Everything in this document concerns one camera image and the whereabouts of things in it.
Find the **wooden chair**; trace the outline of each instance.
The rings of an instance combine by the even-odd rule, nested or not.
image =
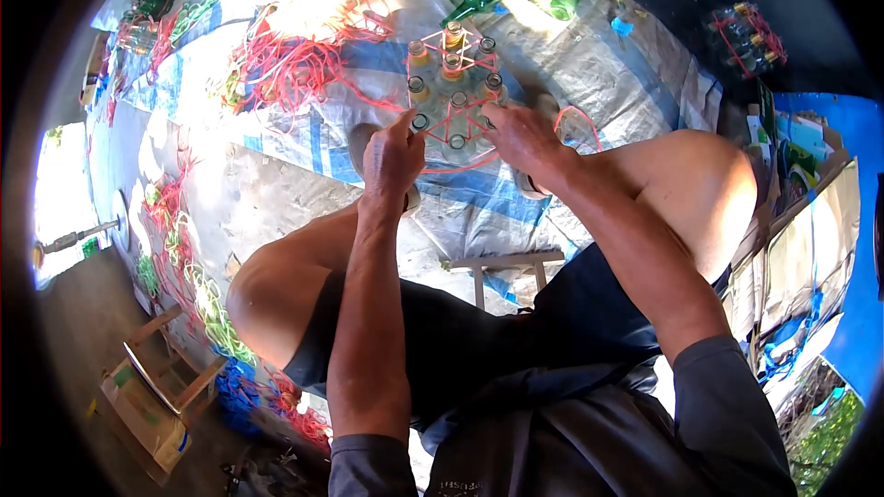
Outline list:
[[[537,291],[544,289],[547,285],[547,272],[544,271],[544,262],[546,261],[564,261],[565,254],[561,251],[539,251],[533,253],[520,253],[510,256],[485,256],[483,258],[469,258],[466,260],[454,260],[451,262],[451,269],[468,268],[473,272],[473,283],[476,291],[476,306],[479,309],[485,308],[485,295],[483,287],[483,268],[496,267],[506,268],[513,266],[534,266],[534,276],[537,280]]]
[[[159,397],[172,412],[181,417],[185,426],[189,428],[193,425],[196,418],[215,399],[217,393],[215,389],[215,376],[225,367],[227,364],[227,358],[219,357],[204,370],[200,368],[175,338],[169,334],[169,330],[166,327],[172,319],[177,318],[178,315],[183,313],[183,311],[184,310],[178,304],[167,309],[162,314],[151,319],[148,324],[135,330],[135,332],[132,333],[132,337],[123,342],[123,347],[126,349],[126,353],[130,361],[132,361],[132,365],[135,367],[135,370],[138,370],[141,378],[144,379],[154,393],[157,394],[157,397]],[[156,331],[160,331],[165,337],[169,358],[162,361],[160,364],[148,365],[138,356],[136,350],[139,344],[144,342]],[[196,372],[197,376],[183,392],[178,395],[173,395],[163,386],[163,384],[161,384],[160,380],[161,377],[166,374],[173,374],[177,377],[177,374],[172,370],[172,366],[182,360],[193,370],[193,372]],[[197,400],[197,397],[203,393],[205,394],[205,397]]]

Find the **person's foot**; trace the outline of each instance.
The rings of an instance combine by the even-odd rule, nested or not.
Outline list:
[[[555,123],[556,118],[558,118],[558,100],[552,94],[547,92],[540,93],[536,95],[536,98],[532,100],[534,103],[534,110],[539,112],[544,117],[550,120],[550,123]],[[535,184],[531,177],[518,169],[513,168],[513,182],[515,182],[515,188],[519,191],[519,194],[526,197],[529,200],[542,200],[553,194],[544,187]]]
[[[350,149],[350,161],[353,163],[353,171],[359,175],[359,178],[365,180],[365,171],[362,168],[362,157],[365,155],[365,149],[369,146],[371,136],[380,131],[381,127],[374,123],[359,123],[352,129],[347,137],[347,146]],[[417,210],[421,208],[421,192],[417,190],[414,184],[405,194],[405,203],[402,204],[402,216],[411,217]]]

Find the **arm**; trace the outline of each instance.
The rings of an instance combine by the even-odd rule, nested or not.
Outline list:
[[[497,127],[485,135],[501,158],[556,194],[590,231],[670,364],[692,343],[729,334],[718,297],[662,219],[605,184],[540,114],[493,104],[483,113]]]
[[[405,373],[396,231],[408,187],[424,166],[424,135],[414,112],[372,136],[365,151],[365,194],[344,284],[328,369],[336,438],[378,434],[407,444],[411,398]]]

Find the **man's right hand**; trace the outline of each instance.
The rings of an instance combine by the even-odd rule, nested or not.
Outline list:
[[[545,116],[527,107],[487,102],[482,114],[494,124],[484,135],[497,147],[502,160],[535,182],[546,186],[562,154],[572,151],[558,139]]]

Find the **knee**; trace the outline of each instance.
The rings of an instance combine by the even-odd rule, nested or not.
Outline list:
[[[670,134],[682,158],[682,168],[699,191],[733,203],[751,216],[757,188],[749,158],[726,138],[695,129]]]
[[[227,292],[227,315],[239,339],[280,369],[301,344],[313,314],[324,280],[317,268],[288,266],[256,252]]]

